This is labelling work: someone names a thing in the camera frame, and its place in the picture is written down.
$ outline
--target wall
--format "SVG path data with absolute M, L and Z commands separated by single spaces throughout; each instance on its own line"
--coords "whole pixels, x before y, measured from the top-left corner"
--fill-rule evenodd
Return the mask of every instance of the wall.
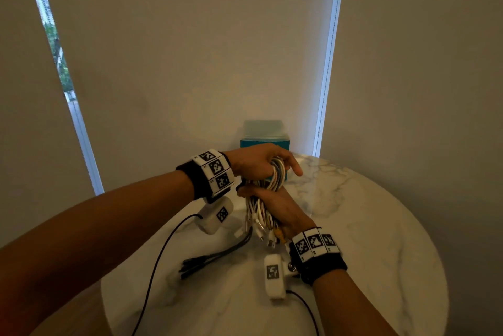
M 448 334 L 503 333 L 502 0 L 342 0 L 321 156 L 430 233 Z
M 50 0 L 105 190 L 280 118 L 313 147 L 332 0 Z
M 0 247 L 92 197 L 35 0 L 0 0 Z

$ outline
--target marble table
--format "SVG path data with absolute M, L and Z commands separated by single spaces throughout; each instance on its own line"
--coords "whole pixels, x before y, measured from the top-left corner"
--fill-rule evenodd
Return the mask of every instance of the marble table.
M 399 335 L 443 334 L 448 312 L 442 263 L 428 234 L 385 189 L 347 168 L 311 156 L 296 156 L 304 175 L 289 173 L 285 186 L 318 226 L 329 229 L 343 251 L 348 272 Z M 244 199 L 230 193 L 234 213 L 226 229 L 202 233 L 187 221 L 173 236 L 157 268 L 137 335 L 314 335 L 311 318 L 295 297 L 270 301 L 264 256 L 272 250 L 255 235 L 242 249 L 181 282 L 182 260 L 235 244 Z M 114 336 L 129 336 L 143 305 L 152 268 L 179 221 L 197 212 L 194 202 L 178 213 L 134 255 L 102 280 L 105 313 Z M 309 286 L 288 278 L 321 320 Z

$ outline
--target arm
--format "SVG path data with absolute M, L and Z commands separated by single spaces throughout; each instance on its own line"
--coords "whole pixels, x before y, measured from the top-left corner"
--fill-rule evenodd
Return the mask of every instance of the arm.
M 282 224 L 285 236 L 295 235 L 316 227 L 282 187 L 272 192 L 252 185 L 242 187 L 241 197 L 257 196 L 267 209 Z M 314 281 L 314 297 L 327 336 L 335 335 L 378 335 L 396 336 L 393 328 L 386 322 L 365 295 L 344 270 L 331 271 Z
M 302 174 L 293 155 L 272 144 L 225 152 L 235 175 L 272 175 L 274 156 Z M 122 263 L 194 198 L 175 171 L 93 197 L 0 249 L 0 329 L 28 335 L 80 291 Z

